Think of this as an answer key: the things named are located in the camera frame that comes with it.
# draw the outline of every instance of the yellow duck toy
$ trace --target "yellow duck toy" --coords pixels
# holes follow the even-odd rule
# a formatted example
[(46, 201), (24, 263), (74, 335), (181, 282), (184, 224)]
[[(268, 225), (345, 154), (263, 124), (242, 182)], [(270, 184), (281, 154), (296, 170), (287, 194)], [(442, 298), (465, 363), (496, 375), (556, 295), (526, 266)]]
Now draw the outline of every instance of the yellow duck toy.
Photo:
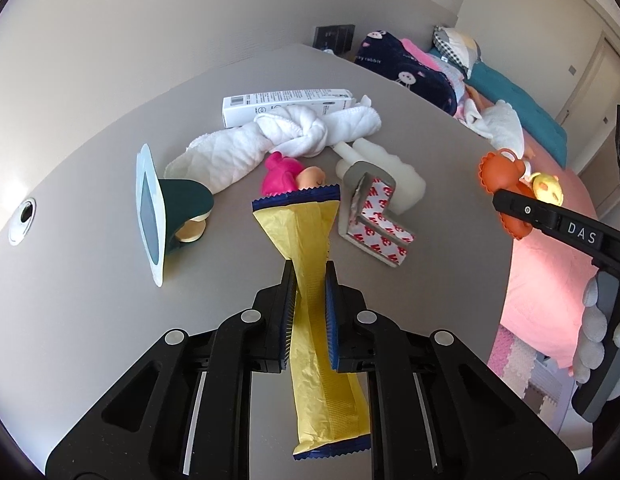
[(564, 192), (559, 184), (559, 178), (547, 173), (533, 173), (530, 175), (530, 187), (538, 200), (561, 206), (564, 203)]

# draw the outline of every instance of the white glove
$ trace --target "white glove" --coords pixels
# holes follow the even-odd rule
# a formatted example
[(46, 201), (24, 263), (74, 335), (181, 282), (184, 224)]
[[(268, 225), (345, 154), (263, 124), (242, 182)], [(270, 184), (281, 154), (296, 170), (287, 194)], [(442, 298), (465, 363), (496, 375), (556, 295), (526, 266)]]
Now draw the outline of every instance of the white glove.
[[(597, 277), (594, 276), (586, 285), (583, 293), (583, 304), (586, 309), (581, 317), (581, 328), (577, 341), (577, 349), (572, 360), (574, 379), (578, 383), (586, 383), (590, 379), (590, 371), (598, 368), (603, 361), (603, 338), (608, 329), (608, 320), (605, 314), (597, 307), (599, 287)], [(613, 340), (620, 348), (620, 323), (615, 329)], [(608, 400), (620, 396), (620, 377)]]

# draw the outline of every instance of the teal bedding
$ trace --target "teal bedding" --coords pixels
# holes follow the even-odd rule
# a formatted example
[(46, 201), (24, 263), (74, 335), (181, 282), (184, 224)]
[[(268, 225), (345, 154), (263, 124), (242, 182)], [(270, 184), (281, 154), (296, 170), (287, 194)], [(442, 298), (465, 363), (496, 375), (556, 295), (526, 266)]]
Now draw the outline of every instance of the teal bedding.
[[(430, 53), (441, 57), (436, 48)], [(510, 103), (519, 116), (521, 126), (565, 169), (568, 155), (565, 130), (525, 90), (484, 62), (474, 64), (472, 77), (466, 82), (493, 103), (499, 99)]]

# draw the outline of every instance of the pink silicone figurine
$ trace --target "pink silicone figurine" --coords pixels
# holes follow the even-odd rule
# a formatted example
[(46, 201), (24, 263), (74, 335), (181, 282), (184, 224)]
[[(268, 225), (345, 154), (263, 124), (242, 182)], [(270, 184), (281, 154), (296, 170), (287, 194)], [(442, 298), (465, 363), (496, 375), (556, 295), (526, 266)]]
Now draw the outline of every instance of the pink silicone figurine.
[(304, 165), (289, 156), (274, 152), (266, 159), (268, 173), (261, 184), (263, 196), (289, 193), (299, 189), (322, 186), (325, 173), (316, 166), (304, 168)]

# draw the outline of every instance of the power socket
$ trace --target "power socket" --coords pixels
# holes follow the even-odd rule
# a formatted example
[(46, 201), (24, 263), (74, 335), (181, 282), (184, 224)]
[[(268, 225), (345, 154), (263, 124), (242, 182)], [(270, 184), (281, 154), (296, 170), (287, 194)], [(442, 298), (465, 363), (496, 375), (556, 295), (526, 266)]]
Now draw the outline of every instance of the power socket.
[(319, 50), (331, 49), (337, 56), (352, 48), (354, 25), (328, 25), (314, 30), (312, 46)]

